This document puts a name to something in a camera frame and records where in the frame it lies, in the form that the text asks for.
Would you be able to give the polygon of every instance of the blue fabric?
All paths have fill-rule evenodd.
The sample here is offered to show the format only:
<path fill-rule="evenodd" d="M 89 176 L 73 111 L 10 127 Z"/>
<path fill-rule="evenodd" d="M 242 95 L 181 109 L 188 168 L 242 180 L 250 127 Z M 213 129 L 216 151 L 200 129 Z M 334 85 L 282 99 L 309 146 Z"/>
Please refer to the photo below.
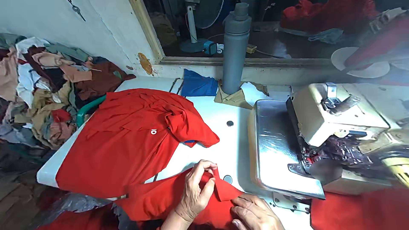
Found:
<path fill-rule="evenodd" d="M 184 69 L 183 79 L 182 97 L 216 96 L 218 84 L 213 77 Z"/>
<path fill-rule="evenodd" d="M 319 32 L 317 34 L 309 34 L 304 31 L 286 29 L 286 28 L 281 28 L 281 27 L 279 28 L 279 31 L 297 35 L 297 36 L 308 37 L 309 41 L 322 41 L 328 44 L 336 44 L 338 42 L 341 42 L 342 34 L 344 32 L 342 29 L 332 28 L 326 31 Z"/>

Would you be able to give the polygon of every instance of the red fabric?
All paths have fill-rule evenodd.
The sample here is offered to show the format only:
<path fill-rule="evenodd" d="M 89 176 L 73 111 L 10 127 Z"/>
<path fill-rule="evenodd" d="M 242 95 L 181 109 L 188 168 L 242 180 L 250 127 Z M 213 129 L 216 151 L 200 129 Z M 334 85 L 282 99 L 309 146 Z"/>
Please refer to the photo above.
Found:
<path fill-rule="evenodd" d="M 378 55 L 386 54 L 387 52 L 395 49 L 403 41 L 409 40 L 409 17 L 396 18 L 391 21 L 386 28 L 384 28 L 380 34 L 376 35 L 371 41 L 359 47 L 353 55 L 351 55 L 346 61 L 345 66 L 350 67 L 356 65 L 359 62 L 376 57 Z"/>
<path fill-rule="evenodd" d="M 351 33 L 377 14 L 373 0 L 328 0 L 326 4 L 300 0 L 283 11 L 280 24 L 282 28 L 312 34 L 332 28 Z"/>
<path fill-rule="evenodd" d="M 122 196 L 162 171 L 178 144 L 188 140 L 196 140 L 190 147 L 219 142 L 189 100 L 151 89 L 107 93 L 56 181 L 61 189 L 94 197 Z"/>
<path fill-rule="evenodd" d="M 175 208 L 182 197 L 185 176 L 191 169 L 168 179 L 148 184 L 133 186 L 129 198 L 121 199 L 116 203 L 121 206 L 132 220 L 165 219 L 169 212 Z M 242 194 L 231 184 L 220 179 L 218 170 L 214 170 L 215 192 L 212 194 L 207 207 L 200 212 L 193 221 L 194 225 L 207 224 L 213 229 L 236 229 L 231 222 L 233 218 L 230 208 L 233 207 L 231 199 Z M 200 188 L 212 178 L 205 172 L 200 182 Z"/>
<path fill-rule="evenodd" d="M 409 189 L 383 189 L 347 196 L 325 193 L 326 200 L 312 200 L 314 230 L 407 230 Z"/>
<path fill-rule="evenodd" d="M 71 115 L 69 112 L 63 109 L 57 109 L 51 111 L 54 122 L 68 122 L 71 120 Z"/>
<path fill-rule="evenodd" d="M 111 210 L 112 204 L 86 212 L 63 212 L 49 225 L 37 230 L 117 230 L 118 218 Z"/>

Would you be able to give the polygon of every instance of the sleeve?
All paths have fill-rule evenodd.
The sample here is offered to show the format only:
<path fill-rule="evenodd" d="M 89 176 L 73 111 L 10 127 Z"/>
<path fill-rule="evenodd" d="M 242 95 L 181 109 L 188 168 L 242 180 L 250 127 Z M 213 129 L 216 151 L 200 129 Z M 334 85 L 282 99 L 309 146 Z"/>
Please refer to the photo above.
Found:
<path fill-rule="evenodd" d="M 172 134 L 180 141 L 188 142 L 186 145 L 193 147 L 197 142 L 205 147 L 210 147 L 220 141 L 219 137 L 206 125 L 200 115 L 188 110 L 180 110 L 169 114 L 166 122 Z"/>

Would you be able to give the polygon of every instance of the hand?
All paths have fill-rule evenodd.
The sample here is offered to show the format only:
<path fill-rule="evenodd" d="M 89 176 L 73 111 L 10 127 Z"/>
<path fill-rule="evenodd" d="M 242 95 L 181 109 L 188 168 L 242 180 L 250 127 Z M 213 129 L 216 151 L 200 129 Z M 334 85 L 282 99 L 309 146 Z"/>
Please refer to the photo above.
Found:
<path fill-rule="evenodd" d="M 284 230 L 280 219 L 264 199 L 243 194 L 232 202 L 236 206 L 231 211 L 240 218 L 234 219 L 233 224 L 239 230 Z"/>
<path fill-rule="evenodd" d="M 175 212 L 187 222 L 192 223 L 209 202 L 214 191 L 215 178 L 211 178 L 203 190 L 200 189 L 199 182 L 205 171 L 213 174 L 213 169 L 217 169 L 216 164 L 200 160 L 186 175 L 182 200 L 175 208 Z"/>

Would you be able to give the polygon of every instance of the gray water bottle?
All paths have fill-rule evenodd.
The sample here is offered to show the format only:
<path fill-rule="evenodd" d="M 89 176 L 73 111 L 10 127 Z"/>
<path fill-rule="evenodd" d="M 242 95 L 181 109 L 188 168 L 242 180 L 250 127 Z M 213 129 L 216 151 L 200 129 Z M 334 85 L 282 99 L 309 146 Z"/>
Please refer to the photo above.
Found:
<path fill-rule="evenodd" d="M 241 74 L 246 58 L 252 18 L 248 14 L 247 3 L 237 3 L 234 11 L 225 18 L 225 38 L 223 48 L 222 90 L 233 94 L 240 89 Z"/>

